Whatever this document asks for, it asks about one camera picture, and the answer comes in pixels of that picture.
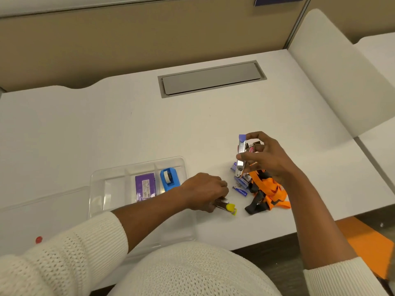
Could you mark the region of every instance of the white knit sweater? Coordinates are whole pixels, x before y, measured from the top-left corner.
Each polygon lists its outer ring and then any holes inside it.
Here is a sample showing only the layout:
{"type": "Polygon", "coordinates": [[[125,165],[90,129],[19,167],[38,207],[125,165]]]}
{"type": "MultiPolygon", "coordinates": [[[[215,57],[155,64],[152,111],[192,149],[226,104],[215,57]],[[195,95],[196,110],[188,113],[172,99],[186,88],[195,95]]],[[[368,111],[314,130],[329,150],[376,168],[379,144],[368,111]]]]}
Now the white knit sweater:
{"type": "MultiPolygon", "coordinates": [[[[110,212],[20,257],[0,258],[0,295],[83,296],[125,259],[128,243],[110,212]]],[[[305,270],[311,296],[386,296],[361,258],[305,270]]],[[[123,295],[265,295],[280,292],[256,266],[225,249],[185,242],[157,250],[111,291],[123,295]]]]}

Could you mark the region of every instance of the beige wall panel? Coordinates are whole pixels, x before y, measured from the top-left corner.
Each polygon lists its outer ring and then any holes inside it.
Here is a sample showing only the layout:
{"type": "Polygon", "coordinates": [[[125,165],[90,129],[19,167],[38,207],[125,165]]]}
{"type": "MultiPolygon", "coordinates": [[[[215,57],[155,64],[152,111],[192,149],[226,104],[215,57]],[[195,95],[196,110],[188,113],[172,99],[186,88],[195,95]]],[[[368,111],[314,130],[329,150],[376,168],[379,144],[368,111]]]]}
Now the beige wall panel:
{"type": "Polygon", "coordinates": [[[281,49],[304,2],[175,0],[0,20],[0,86],[64,85],[281,49]]]}
{"type": "Polygon", "coordinates": [[[352,42],[395,31],[395,0],[311,0],[352,42]]]}

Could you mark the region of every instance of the white desk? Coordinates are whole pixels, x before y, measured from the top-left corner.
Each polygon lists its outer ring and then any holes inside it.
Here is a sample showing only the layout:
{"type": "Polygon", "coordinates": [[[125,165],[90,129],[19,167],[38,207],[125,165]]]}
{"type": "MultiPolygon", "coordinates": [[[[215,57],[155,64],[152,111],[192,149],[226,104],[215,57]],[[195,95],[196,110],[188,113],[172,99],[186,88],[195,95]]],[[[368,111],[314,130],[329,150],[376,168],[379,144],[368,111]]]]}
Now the white desk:
{"type": "MultiPolygon", "coordinates": [[[[3,94],[1,204],[89,185],[97,169],[178,155],[189,176],[208,172],[232,185],[238,135],[257,130],[279,140],[335,219],[395,203],[299,65],[280,50],[116,76],[85,89],[3,94]],[[258,61],[267,80],[160,97],[159,75],[251,60],[258,61]]],[[[244,207],[252,197],[231,190],[228,198],[239,209],[237,216],[199,212],[199,241],[237,249],[296,231],[291,210],[249,216],[244,207]]]]}
{"type": "MultiPolygon", "coordinates": [[[[364,37],[355,46],[395,86],[395,33],[364,37]]],[[[359,137],[395,184],[395,118],[359,137]]]]}

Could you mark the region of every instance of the hand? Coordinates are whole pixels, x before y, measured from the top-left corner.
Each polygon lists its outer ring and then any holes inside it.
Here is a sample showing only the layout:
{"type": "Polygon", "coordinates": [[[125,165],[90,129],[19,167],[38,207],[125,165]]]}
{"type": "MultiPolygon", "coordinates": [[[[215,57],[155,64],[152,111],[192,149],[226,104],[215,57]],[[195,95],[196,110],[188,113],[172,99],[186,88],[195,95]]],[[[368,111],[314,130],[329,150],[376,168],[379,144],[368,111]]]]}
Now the hand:
{"type": "Polygon", "coordinates": [[[188,198],[189,209],[211,213],[215,209],[214,200],[225,197],[229,193],[227,185],[227,182],[222,181],[219,176],[198,173],[187,179],[180,188],[188,198]]]}
{"type": "Polygon", "coordinates": [[[243,173],[265,169],[277,183],[283,185],[288,175],[294,172],[301,172],[277,140],[269,137],[264,132],[253,132],[246,135],[247,140],[256,138],[261,140],[264,145],[255,144],[252,146],[254,153],[245,152],[236,155],[238,160],[248,161],[249,164],[257,162],[246,166],[243,173]]]}

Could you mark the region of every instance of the tape roll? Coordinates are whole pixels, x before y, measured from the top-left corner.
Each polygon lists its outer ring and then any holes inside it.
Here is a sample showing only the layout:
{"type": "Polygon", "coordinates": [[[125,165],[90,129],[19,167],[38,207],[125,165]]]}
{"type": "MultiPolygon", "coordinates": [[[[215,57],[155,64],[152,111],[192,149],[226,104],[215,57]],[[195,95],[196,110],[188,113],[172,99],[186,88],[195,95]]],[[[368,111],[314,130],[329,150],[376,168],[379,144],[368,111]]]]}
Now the tape roll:
{"type": "Polygon", "coordinates": [[[166,184],[170,184],[171,180],[169,178],[169,173],[167,170],[163,172],[163,176],[165,177],[166,184]]]}

